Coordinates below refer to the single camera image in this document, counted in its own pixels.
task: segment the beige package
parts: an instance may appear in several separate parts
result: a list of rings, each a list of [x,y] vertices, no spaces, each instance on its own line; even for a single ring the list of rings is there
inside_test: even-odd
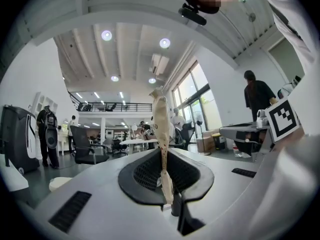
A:
[[[172,205],[174,200],[174,191],[172,180],[167,172],[167,157],[168,157],[168,146],[170,138],[170,117],[169,117],[169,107],[167,98],[162,92],[162,86],[153,90],[149,94],[154,98],[153,101],[153,128],[155,136],[159,142],[161,148],[161,182],[162,182],[162,192],[164,194],[167,204]]]

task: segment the plastic bottle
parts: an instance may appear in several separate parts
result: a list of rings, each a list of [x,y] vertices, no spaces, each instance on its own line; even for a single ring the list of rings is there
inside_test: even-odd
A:
[[[235,144],[235,142],[233,142],[233,153],[234,153],[234,156],[236,158],[241,158],[242,157],[242,154],[239,151],[239,149],[238,149],[237,145]]]

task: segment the black holder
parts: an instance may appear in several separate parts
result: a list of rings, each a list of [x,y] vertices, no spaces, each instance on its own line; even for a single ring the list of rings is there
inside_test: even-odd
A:
[[[166,200],[162,191],[157,188],[161,171],[161,149],[157,148],[126,165],[118,175],[118,183],[122,191],[136,203],[163,207]],[[172,179],[176,198],[173,201],[172,215],[179,216],[178,230],[186,235],[204,226],[198,219],[190,216],[187,203],[201,200],[210,190],[215,177],[207,166],[171,149],[168,150],[167,171]]]

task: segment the webcam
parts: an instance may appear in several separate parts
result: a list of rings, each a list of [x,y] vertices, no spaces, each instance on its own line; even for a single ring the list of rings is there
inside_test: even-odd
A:
[[[190,5],[183,4],[182,8],[179,9],[179,14],[182,17],[186,17],[187,19],[204,26],[207,24],[207,20],[200,16],[198,9],[191,7]]]

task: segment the white column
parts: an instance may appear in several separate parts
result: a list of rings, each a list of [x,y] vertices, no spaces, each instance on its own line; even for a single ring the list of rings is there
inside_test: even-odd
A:
[[[101,130],[100,130],[100,141],[101,141],[101,145],[104,143],[105,139],[106,139],[106,118],[102,117],[101,118]]]

